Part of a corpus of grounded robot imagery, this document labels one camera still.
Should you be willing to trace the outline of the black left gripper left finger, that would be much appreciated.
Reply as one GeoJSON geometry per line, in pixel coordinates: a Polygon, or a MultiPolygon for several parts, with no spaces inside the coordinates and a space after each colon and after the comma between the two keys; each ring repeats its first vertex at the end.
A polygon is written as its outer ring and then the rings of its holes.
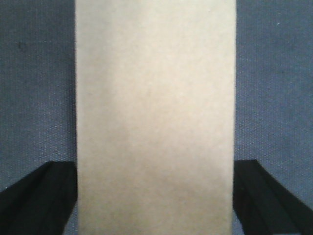
{"type": "Polygon", "coordinates": [[[61,235],[77,197],[75,162],[47,162],[0,193],[0,233],[61,235]]]}

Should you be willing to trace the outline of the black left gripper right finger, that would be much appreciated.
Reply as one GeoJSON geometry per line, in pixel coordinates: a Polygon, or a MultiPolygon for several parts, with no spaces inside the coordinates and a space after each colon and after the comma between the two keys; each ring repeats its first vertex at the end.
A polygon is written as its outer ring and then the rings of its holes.
{"type": "Polygon", "coordinates": [[[246,235],[311,235],[313,211],[257,160],[234,163],[233,209],[246,235]]]}

